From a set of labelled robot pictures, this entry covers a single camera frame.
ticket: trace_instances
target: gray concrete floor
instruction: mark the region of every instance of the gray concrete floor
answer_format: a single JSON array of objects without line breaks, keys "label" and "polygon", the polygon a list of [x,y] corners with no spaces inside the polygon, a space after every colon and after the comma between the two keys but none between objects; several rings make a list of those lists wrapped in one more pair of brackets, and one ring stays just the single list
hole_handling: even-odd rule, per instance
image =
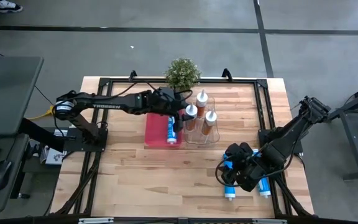
[{"label": "gray concrete floor", "polygon": [[[0,25],[258,27],[251,0],[18,2],[25,10],[0,15]],[[260,7],[266,29],[358,30],[358,1],[260,0]],[[309,95],[337,108],[358,90],[358,35],[267,35],[267,44],[274,77],[285,79],[291,106]],[[131,70],[139,75],[162,75],[177,57],[192,58],[204,76],[217,77],[226,67],[236,77],[267,76],[258,34],[1,30],[0,53],[43,57],[37,86],[51,99],[79,90],[85,75],[128,75]],[[47,108],[48,103],[35,91],[26,116],[44,113]],[[49,119],[38,123],[52,125]],[[358,180],[342,181],[344,174],[356,171],[356,163],[341,122],[316,125],[302,144],[316,214],[358,221]],[[56,178],[28,177],[27,183],[41,183],[28,184],[28,190],[36,192],[35,199],[9,205],[2,216],[42,215]]]}]

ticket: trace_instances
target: computer mouse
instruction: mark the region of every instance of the computer mouse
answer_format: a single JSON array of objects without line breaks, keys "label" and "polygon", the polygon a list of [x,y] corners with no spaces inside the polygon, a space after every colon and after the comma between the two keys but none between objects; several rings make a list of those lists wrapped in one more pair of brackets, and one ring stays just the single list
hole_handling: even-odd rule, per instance
[{"label": "computer mouse", "polygon": [[6,187],[9,182],[9,174],[11,173],[12,162],[0,161],[0,190]]}]

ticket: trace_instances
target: shoe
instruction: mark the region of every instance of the shoe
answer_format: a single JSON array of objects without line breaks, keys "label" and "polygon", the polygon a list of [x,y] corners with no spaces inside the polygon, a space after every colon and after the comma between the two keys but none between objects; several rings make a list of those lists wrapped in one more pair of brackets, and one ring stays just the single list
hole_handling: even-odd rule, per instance
[{"label": "shoe", "polygon": [[0,13],[21,12],[23,7],[6,0],[0,1]]}]

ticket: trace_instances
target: green plant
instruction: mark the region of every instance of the green plant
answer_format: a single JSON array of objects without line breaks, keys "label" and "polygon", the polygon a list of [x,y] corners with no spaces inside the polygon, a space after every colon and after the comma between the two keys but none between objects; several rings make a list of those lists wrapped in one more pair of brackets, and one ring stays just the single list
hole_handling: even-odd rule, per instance
[{"label": "green plant", "polygon": [[184,91],[190,90],[198,83],[201,72],[192,60],[178,58],[171,62],[171,66],[165,71],[165,75],[170,88],[176,89],[176,91]]}]

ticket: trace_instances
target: wooden tabletop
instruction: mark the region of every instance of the wooden tabletop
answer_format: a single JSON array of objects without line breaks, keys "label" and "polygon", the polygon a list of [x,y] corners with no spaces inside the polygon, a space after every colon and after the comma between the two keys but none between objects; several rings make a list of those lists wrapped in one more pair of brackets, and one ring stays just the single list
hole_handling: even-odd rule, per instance
[{"label": "wooden tabletop", "polygon": [[[81,91],[96,93],[99,78],[84,77]],[[283,126],[292,119],[284,81],[281,78],[268,78],[267,82],[275,123]],[[115,83],[113,94],[128,86],[128,83]],[[146,84],[138,84],[127,93],[145,89],[149,89]],[[259,148],[257,131],[260,128],[254,87],[248,84],[200,84],[193,88],[193,92],[197,94],[202,89],[216,101],[221,135],[219,142],[208,148],[198,149],[184,142],[179,149],[149,149],[144,144],[146,115],[134,116],[123,111],[109,111],[108,143],[99,167],[92,216],[274,216],[270,197],[259,196],[256,188],[252,192],[238,188],[236,198],[230,202],[224,198],[223,186],[214,176],[214,168],[228,145],[248,142],[252,148]],[[265,105],[262,90],[260,92]],[[83,112],[88,121],[91,120],[92,111]],[[83,152],[75,152],[64,160],[51,212],[62,207],[76,189],[83,158]],[[285,175],[294,196],[307,211],[313,213],[305,172],[298,159],[294,158]],[[85,190],[83,207],[87,194],[88,189]],[[278,195],[284,211],[280,191]]]}]

